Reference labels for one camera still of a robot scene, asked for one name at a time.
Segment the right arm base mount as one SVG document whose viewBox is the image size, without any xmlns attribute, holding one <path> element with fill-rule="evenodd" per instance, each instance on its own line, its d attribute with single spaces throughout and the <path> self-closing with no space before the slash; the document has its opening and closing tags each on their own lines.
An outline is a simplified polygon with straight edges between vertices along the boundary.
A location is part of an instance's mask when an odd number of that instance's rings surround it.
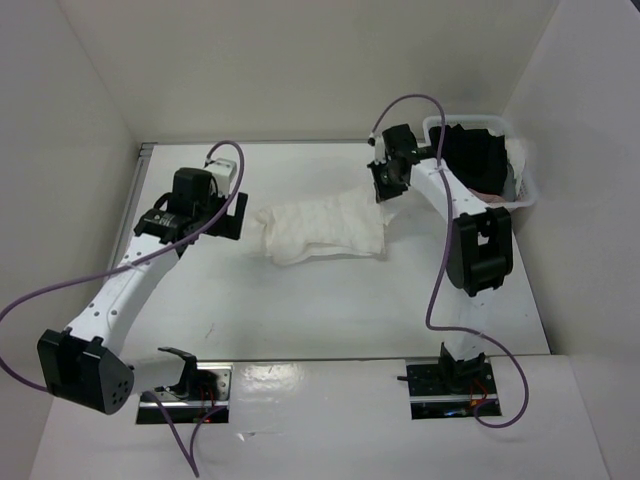
<svg viewBox="0 0 640 480">
<path fill-rule="evenodd" d="M 479 373 L 451 386 L 436 360 L 408 361 L 396 379 L 407 387 L 413 420 L 499 417 L 500 401 L 493 369 L 485 361 Z"/>
</svg>

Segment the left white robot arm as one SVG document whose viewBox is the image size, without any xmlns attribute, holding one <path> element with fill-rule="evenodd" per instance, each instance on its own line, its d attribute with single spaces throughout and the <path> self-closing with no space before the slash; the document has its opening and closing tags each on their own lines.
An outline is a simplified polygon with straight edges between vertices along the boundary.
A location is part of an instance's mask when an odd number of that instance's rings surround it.
<svg viewBox="0 0 640 480">
<path fill-rule="evenodd" d="M 134 393 L 163 386 L 180 400 L 198 390 L 195 355 L 161 348 L 150 362 L 121 359 L 125 339 L 162 278 L 200 235 L 237 240 L 248 197 L 237 190 L 238 165 L 215 159 L 182 167 L 171 191 L 138 221 L 119 264 L 89 305 L 64 330 L 46 330 L 37 343 L 47 391 L 112 415 Z"/>
</svg>

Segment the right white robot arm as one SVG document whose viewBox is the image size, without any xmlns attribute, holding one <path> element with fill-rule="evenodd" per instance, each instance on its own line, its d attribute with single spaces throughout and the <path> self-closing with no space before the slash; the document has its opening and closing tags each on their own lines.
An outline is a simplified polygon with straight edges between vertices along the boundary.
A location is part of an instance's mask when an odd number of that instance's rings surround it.
<svg viewBox="0 0 640 480">
<path fill-rule="evenodd" d="M 375 148 L 367 165 L 376 200 L 384 202 L 412 189 L 421 194 L 446 222 L 444 253 L 430 295 L 425 323 L 445 335 L 437 361 L 436 381 L 448 393 L 465 393 L 478 383 L 486 355 L 482 332 L 491 311 L 493 292 L 513 270 L 512 222 L 507 209 L 491 208 L 456 178 L 443 158 L 444 141 L 420 147 L 407 124 L 382 133 L 371 132 Z M 458 319 L 433 323 L 435 304 L 444 283 L 461 295 Z"/>
</svg>

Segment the white pleated skirt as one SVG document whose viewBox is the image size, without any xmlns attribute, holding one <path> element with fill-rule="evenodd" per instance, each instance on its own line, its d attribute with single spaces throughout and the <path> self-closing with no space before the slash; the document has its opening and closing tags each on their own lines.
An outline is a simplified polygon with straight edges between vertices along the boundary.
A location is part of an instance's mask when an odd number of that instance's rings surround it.
<svg viewBox="0 0 640 480">
<path fill-rule="evenodd" d="M 314 257 L 380 257 L 385 231 L 395 215 L 377 202 L 374 188 L 274 206 L 254 214 L 263 255 L 278 266 Z"/>
</svg>

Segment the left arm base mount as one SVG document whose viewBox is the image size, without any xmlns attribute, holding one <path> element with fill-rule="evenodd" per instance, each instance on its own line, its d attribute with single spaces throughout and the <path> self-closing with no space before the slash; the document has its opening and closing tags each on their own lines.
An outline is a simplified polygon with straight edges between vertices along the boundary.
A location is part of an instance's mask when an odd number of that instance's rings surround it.
<svg viewBox="0 0 640 480">
<path fill-rule="evenodd" d="M 223 424 L 229 421 L 229 399 L 233 379 L 233 364 L 198 361 L 188 380 L 181 381 L 183 360 L 138 364 L 134 392 L 139 394 L 136 424 L 159 425 L 165 418 L 157 399 L 177 425 L 196 425 L 207 414 L 205 423 Z"/>
</svg>

